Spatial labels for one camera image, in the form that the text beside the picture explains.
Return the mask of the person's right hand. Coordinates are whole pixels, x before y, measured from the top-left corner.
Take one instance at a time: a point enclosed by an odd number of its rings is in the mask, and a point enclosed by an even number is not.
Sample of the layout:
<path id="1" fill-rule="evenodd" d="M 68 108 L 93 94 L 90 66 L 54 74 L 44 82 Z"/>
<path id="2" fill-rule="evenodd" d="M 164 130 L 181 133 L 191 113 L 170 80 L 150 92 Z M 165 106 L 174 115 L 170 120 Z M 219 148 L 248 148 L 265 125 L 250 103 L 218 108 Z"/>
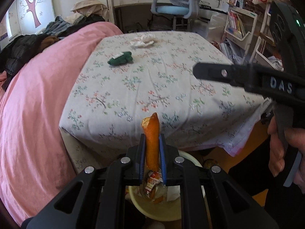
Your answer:
<path id="1" fill-rule="evenodd" d="M 278 133 L 277 133 L 277 123 L 275 117 L 271 119 L 271 122 L 268 126 L 268 134 L 271 136 L 270 139 L 270 159 L 269 159 L 269 169 L 274 177 L 276 177 L 280 172 L 284 170 L 285 161 L 284 161 L 284 146 L 281 143 Z M 294 176 L 294 184 L 296 184 L 301 192 L 304 194 L 304 129 L 295 129 L 288 128 L 285 129 L 285 138 L 287 142 L 292 146 L 297 148 L 302 154 L 302 160 L 299 166 L 298 171 Z"/>

